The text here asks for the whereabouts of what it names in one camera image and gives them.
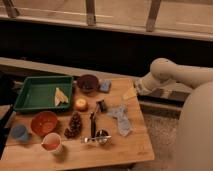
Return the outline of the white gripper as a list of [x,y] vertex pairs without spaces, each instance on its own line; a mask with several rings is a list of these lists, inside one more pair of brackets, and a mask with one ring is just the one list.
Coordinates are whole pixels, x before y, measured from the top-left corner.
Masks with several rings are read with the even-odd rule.
[[135,81],[135,88],[128,89],[123,94],[123,99],[128,100],[139,95],[148,95],[157,88],[161,87],[165,80],[154,77],[151,73],[146,74],[142,78]]

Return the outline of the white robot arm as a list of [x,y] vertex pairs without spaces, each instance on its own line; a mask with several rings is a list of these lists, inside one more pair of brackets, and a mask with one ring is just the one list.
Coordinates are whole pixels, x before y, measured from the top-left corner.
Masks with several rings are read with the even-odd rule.
[[148,95],[172,80],[193,89],[179,117],[173,171],[213,171],[213,68],[157,58],[134,86]]

